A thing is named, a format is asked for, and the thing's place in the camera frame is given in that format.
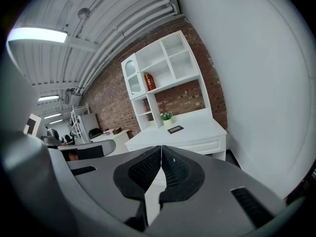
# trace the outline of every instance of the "glass cabinet door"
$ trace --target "glass cabinet door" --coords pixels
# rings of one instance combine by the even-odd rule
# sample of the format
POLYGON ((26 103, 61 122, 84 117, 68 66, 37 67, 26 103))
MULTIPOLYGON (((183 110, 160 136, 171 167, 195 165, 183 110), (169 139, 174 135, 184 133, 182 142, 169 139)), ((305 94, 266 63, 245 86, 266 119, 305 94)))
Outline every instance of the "glass cabinet door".
POLYGON ((130 99, 144 94, 144 87, 140 78, 135 54, 122 62, 122 69, 130 99))

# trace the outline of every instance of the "white desk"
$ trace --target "white desk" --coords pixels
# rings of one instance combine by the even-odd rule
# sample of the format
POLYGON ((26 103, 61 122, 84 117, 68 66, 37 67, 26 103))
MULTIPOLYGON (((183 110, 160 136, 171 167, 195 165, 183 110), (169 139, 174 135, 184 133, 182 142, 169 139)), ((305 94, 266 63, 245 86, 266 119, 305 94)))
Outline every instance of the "white desk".
POLYGON ((93 139, 91 139, 92 142, 99 142, 99 141, 104 141, 104 140, 114 140, 116 144, 116 148, 113 153, 107 155, 107 156, 114 156, 114 155, 119 155, 119 154, 124 154, 128 152, 128 149, 125 145, 125 143, 129 140, 127 132, 129 130, 123 130, 122 132, 118 134, 102 134, 99 135, 93 139))
POLYGON ((126 142, 129 151, 168 145, 190 150, 202 155, 212 154, 214 158, 226 158, 227 132, 210 116, 208 109, 177 115, 174 124, 159 129, 148 127, 126 142), (167 130, 182 126, 184 129, 170 134, 167 130))

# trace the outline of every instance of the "pipe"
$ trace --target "pipe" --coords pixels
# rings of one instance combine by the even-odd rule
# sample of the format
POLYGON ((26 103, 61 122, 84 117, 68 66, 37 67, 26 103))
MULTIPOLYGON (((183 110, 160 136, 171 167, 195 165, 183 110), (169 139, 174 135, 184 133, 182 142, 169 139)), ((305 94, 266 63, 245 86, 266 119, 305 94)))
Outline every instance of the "pipe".
MULTIPOLYGON (((109 46, 107 48, 107 50, 102 54, 102 56, 99 58, 99 61, 98 62, 101 62, 102 60, 105 59, 105 57, 109 54, 109 52, 111 52, 114 47, 121 42, 121 40, 123 40, 126 36, 130 35, 132 32, 134 32, 137 28, 141 27, 142 25, 146 24, 147 22, 151 21, 152 19, 156 18, 156 17, 159 17, 161 15, 164 15, 170 11, 172 11, 173 8, 172 6, 168 6, 167 8, 165 9, 162 9, 160 11, 157 11, 155 13, 153 13, 152 15, 149 15, 147 17, 145 17, 144 19, 142 19, 141 21, 139 21, 137 24, 133 25, 130 29, 128 29, 125 33, 122 33, 122 35, 116 40, 114 41, 111 46, 109 46)), ((86 87, 87 83, 89 82, 90 78, 93 76, 94 72, 96 71, 97 69, 97 66, 92 69, 88 75, 88 77, 84 80, 84 84, 83 84, 83 88, 86 87)))
POLYGON ((89 62, 87 68, 85 69, 80 82, 78 84, 78 88, 76 89, 76 93, 78 93, 80 90, 80 88, 82 87, 82 84, 85 80, 85 78, 87 77, 88 73, 90 72, 91 68, 93 67, 93 65, 95 65, 98 57, 102 54, 103 50, 107 47, 107 45, 117 36, 117 34, 119 32, 121 32, 125 27, 127 27, 129 24, 133 23, 134 21, 136 21, 137 19, 139 19, 140 17, 144 16, 145 14, 147 14, 148 12, 150 12, 151 10, 158 8, 162 5, 165 5, 167 3, 170 3, 170 0, 162 0, 160 2, 157 2, 145 9, 143 9, 141 12, 137 13, 136 15, 133 15, 132 17, 130 17, 129 19, 127 19, 123 24, 121 24, 121 26, 119 26, 117 28, 116 31, 114 31, 103 43, 102 45, 99 47, 98 51, 95 53, 95 55, 92 57, 91 61, 89 62))
MULTIPOLYGON (((159 19, 157 19, 157 20, 155 20, 155 21, 149 23, 148 25, 146 25, 146 26, 142 27, 141 29, 139 29, 138 31, 136 31, 136 32, 135 32, 132 36, 130 36, 126 41, 128 41, 129 39, 131 39, 131 38, 134 37, 135 35, 137 35, 137 34, 139 34, 140 32, 142 32, 145 28, 147 28, 147 27, 149 27, 149 26, 155 24, 156 22, 158 22, 158 21, 160 21, 160 20, 162 20, 162 19, 164 19, 164 18, 167 18, 167 17, 170 17, 170 16, 174 16, 174 15, 176 15, 175 12, 170 13, 170 14, 167 14, 167 15, 165 15, 165 16, 163 16, 163 17, 161 17, 161 18, 159 18, 159 19)), ((123 42, 121 45, 119 45, 119 46, 117 47, 117 49, 119 49, 121 46, 125 45, 126 41, 123 42)), ((106 63, 106 61, 102 62, 102 64, 98 67, 98 69, 95 71, 95 73, 93 74, 93 76, 90 78, 90 80, 89 80, 88 83, 86 84, 86 87, 83 88, 82 90, 87 89, 88 87, 90 87, 91 81, 95 79, 96 74, 98 73, 98 70, 101 69, 101 67, 106 63)))

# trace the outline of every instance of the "brick wall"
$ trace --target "brick wall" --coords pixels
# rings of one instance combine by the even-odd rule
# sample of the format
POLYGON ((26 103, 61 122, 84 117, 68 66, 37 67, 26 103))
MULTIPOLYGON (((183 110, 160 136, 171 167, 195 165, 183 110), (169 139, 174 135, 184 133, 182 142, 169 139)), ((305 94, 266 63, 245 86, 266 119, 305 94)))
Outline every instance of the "brick wall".
MULTIPOLYGON (((224 129, 227 129, 225 100, 216 70, 212 66, 210 55, 202 40, 185 17, 161 25, 131 43, 93 82, 81 103, 89 104, 91 111, 97 115, 101 129, 115 127, 130 129, 130 137, 140 132, 120 64, 148 44, 179 30, 186 37, 202 72, 213 117, 224 129)), ((172 111, 177 115, 204 108, 197 80, 162 91, 155 96, 161 112, 172 111)))

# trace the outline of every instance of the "fluorescent light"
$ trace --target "fluorescent light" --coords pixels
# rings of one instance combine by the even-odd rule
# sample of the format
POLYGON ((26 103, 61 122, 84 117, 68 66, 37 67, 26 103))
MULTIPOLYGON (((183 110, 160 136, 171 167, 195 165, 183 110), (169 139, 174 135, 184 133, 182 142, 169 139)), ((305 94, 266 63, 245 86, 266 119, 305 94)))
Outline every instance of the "fluorescent light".
POLYGON ((57 116, 60 116, 60 115, 61 115, 61 113, 58 113, 58 114, 54 114, 54 115, 51 115, 51 116, 44 117, 44 119, 50 119, 50 118, 57 117, 57 116))
POLYGON ((64 43, 67 37, 67 33, 42 29, 22 27, 14 28, 11 30, 8 41, 11 40, 48 40, 54 42, 64 43))
POLYGON ((63 121, 62 119, 61 120, 58 120, 58 121, 54 121, 52 123, 49 123, 49 124, 54 124, 54 123, 57 123, 57 122, 60 122, 60 121, 63 121))
POLYGON ((45 100, 52 100, 52 99, 58 99, 58 95, 53 95, 53 96, 46 96, 46 97, 41 97, 39 101, 45 101, 45 100))

